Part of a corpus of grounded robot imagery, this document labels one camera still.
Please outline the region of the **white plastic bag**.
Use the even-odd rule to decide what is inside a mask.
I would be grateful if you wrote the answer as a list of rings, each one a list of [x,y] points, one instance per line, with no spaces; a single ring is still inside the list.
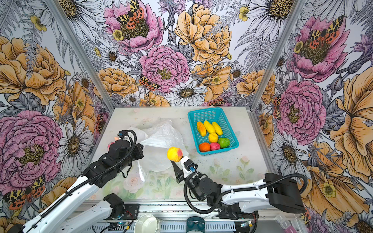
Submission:
[[[170,148],[179,148],[183,156],[189,156],[182,134],[174,128],[173,122],[169,119],[162,120],[151,128],[131,127],[130,129],[136,133],[137,143],[144,146],[144,157],[135,162],[142,182],[146,182],[149,172],[163,172],[172,166],[167,158]]]

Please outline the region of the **pink red fruit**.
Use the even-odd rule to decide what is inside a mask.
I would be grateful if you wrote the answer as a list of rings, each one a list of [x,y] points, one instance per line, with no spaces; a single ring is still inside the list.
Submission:
[[[220,149],[221,149],[221,147],[220,147],[219,143],[217,143],[217,142],[210,143],[210,150],[211,151],[220,150]]]

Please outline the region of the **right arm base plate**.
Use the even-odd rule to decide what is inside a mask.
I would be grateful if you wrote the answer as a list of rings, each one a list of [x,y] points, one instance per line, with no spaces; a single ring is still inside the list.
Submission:
[[[254,218],[254,213],[244,213],[239,204],[233,205],[226,205],[221,204],[218,206],[218,214],[216,215],[217,218],[220,219],[229,219],[229,220],[239,220],[239,219],[250,219]]]

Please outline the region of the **yellow star fruit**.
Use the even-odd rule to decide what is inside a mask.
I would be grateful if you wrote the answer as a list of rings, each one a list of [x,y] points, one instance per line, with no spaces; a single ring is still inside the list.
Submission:
[[[216,133],[211,133],[208,135],[209,143],[217,143],[219,140],[219,136]]]

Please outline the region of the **green fruit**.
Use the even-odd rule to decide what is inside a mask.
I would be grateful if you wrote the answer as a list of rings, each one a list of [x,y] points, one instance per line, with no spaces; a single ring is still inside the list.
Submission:
[[[228,148],[230,146],[229,138],[221,137],[218,139],[218,144],[220,145],[221,149]]]

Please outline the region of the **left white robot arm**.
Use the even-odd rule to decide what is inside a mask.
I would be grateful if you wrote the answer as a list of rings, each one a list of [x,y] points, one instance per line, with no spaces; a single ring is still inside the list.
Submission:
[[[25,224],[12,226],[9,232],[53,233],[88,197],[143,158],[143,145],[137,143],[134,130],[122,130],[118,136],[109,151],[91,163],[64,194]]]

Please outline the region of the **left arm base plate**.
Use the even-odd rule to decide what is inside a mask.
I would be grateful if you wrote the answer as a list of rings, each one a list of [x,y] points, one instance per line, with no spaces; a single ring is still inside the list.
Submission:
[[[115,219],[119,220],[136,220],[139,215],[139,204],[125,203],[119,206],[119,212]]]

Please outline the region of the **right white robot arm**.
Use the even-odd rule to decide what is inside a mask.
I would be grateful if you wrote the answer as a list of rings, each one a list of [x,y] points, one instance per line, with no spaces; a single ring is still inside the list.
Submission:
[[[184,183],[185,201],[195,213],[207,215],[218,211],[219,218],[238,220],[273,207],[291,214],[306,211],[301,194],[308,180],[303,174],[266,173],[264,179],[256,182],[227,185],[218,184],[200,173],[197,164],[186,156],[171,159],[171,163],[177,182]]]

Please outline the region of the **orange yellow mango fruit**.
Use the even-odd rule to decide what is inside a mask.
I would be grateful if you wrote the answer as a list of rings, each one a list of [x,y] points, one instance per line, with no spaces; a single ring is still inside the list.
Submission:
[[[207,130],[201,121],[197,122],[197,131],[199,132],[201,137],[204,137],[207,135]]]

